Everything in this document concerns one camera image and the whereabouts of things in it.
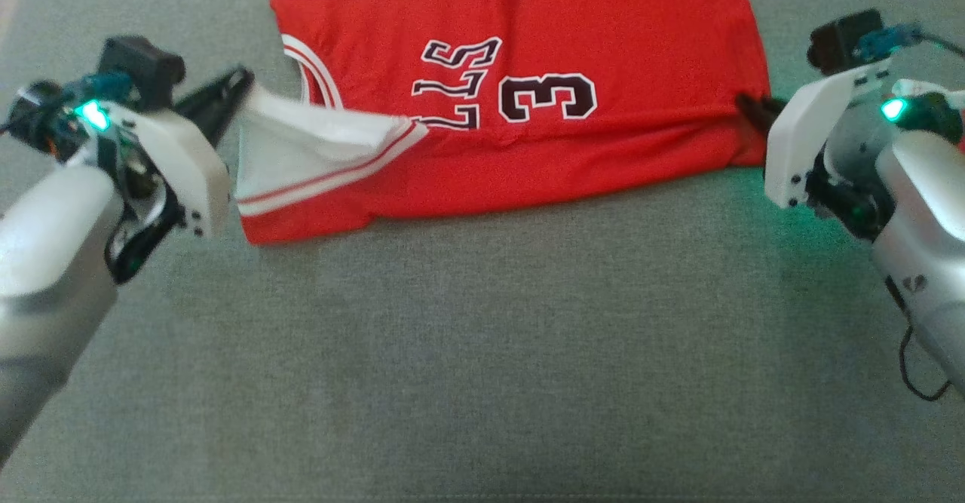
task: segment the jersey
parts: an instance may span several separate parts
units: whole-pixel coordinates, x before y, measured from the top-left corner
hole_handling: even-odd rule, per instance
[[[558,203],[763,160],[763,139],[734,105],[741,91],[768,92],[748,0],[271,5],[306,101],[401,115],[427,133],[371,173],[301,197],[283,176],[239,179],[253,243],[376,217]],[[285,193],[278,203],[274,191]]]

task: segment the black and white lettering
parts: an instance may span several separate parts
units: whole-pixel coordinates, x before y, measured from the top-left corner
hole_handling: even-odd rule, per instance
[[[557,94],[566,93],[569,101],[562,104],[562,117],[582,121],[596,111],[596,85],[580,73],[547,73],[542,77],[506,77],[499,84],[499,112],[509,122],[527,122],[530,107],[556,107]],[[531,94],[530,106],[519,97]]]
[[[473,57],[469,67],[492,66],[502,46],[503,40],[499,37],[490,37],[482,43],[462,45],[455,49],[449,43],[431,39],[425,45],[423,62],[438,63],[449,69],[458,69],[464,66],[469,57]]]
[[[445,84],[439,83],[438,81],[420,79],[412,84],[412,95],[425,94],[428,93],[428,91],[435,91],[435,93],[442,93],[448,95],[448,97],[473,99],[479,96],[479,87],[482,86],[486,73],[489,73],[489,71],[485,69],[466,71],[461,77],[459,77],[459,79],[465,81],[465,84],[460,87],[447,87]]]
[[[451,130],[475,130],[479,128],[479,105],[456,105],[455,114],[462,117],[462,121],[453,121],[451,118],[442,117],[412,117],[412,119],[436,128]]]

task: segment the blue connector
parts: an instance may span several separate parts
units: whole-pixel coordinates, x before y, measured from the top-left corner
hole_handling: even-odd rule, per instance
[[[921,23],[897,24],[863,35],[858,40],[855,53],[865,62],[877,62],[892,56],[892,53],[899,49],[913,47],[919,43],[921,43]]]
[[[63,87],[65,93],[70,93],[77,101],[103,99],[107,101],[125,101],[130,97],[134,87],[130,75],[121,71],[97,73],[82,77]]]

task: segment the armhole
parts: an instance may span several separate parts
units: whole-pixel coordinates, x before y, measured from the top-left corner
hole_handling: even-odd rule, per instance
[[[286,56],[299,63],[302,76],[302,101],[331,109],[344,109],[342,95],[332,73],[318,55],[296,37],[282,34]]]

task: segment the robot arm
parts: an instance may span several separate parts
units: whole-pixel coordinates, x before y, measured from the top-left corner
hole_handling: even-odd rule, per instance
[[[890,55],[921,39],[918,25],[883,29],[877,11],[815,31],[809,58],[828,76],[800,88],[773,117],[764,190],[778,207],[809,205],[872,242],[909,322],[899,356],[904,382],[936,400],[950,385],[965,392],[965,155],[955,146],[965,98],[899,80],[891,95],[907,99],[882,106]],[[738,103],[745,108],[747,99]],[[904,369],[913,332],[950,380],[934,395],[917,390]]]
[[[58,162],[0,219],[0,469],[117,287],[173,228],[213,235],[227,215],[214,146],[253,78],[238,68],[173,105],[182,78],[180,57],[109,39],[99,74],[22,90],[0,128]]]

